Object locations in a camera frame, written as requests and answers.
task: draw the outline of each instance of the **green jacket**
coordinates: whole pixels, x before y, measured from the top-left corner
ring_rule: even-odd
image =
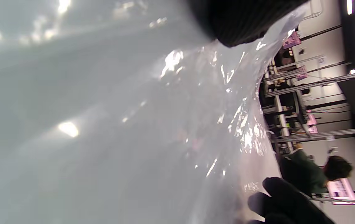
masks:
[[[299,149],[292,154],[286,155],[285,157],[291,159],[298,166],[302,166],[304,169],[309,171],[311,176],[310,183],[312,193],[321,194],[327,192],[325,183],[327,183],[328,179],[324,175],[323,170],[312,160],[310,160],[302,149]]]

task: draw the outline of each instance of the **person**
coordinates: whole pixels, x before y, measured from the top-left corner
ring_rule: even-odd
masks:
[[[282,155],[279,160],[283,178],[308,195],[327,192],[329,181],[348,178],[353,170],[352,165],[340,156],[328,157],[325,166],[319,167],[303,152],[300,143],[292,153]]]
[[[295,187],[279,177],[266,178],[263,187],[270,196],[257,192],[249,197],[248,207],[265,218],[248,224],[333,224],[318,207]]]

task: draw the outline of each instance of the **metal frame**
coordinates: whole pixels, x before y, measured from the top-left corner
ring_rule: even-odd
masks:
[[[321,202],[346,202],[346,203],[355,203],[355,200],[336,200],[330,198],[309,198],[309,200],[313,201],[321,201]]]
[[[287,136],[283,139],[278,139],[277,142],[300,142],[300,141],[307,141],[307,140],[316,140],[321,138],[326,138],[328,136],[342,136],[342,135],[350,135],[355,134],[355,129],[347,129],[341,131],[334,131],[334,132],[322,132],[317,134],[312,134],[311,137],[308,136]]]
[[[301,90],[311,88],[311,87],[327,85],[327,84],[334,83],[334,82],[346,81],[346,80],[349,80],[352,78],[355,78],[355,74],[343,75],[343,76],[340,76],[337,78],[329,78],[329,79],[325,79],[322,81],[313,82],[313,83],[310,83],[307,85],[295,86],[292,88],[286,88],[286,89],[282,89],[282,90],[278,90],[278,91],[274,91],[274,92],[266,92],[265,96],[266,97],[277,96],[277,95],[286,94],[286,93],[290,93],[290,92],[301,91]]]

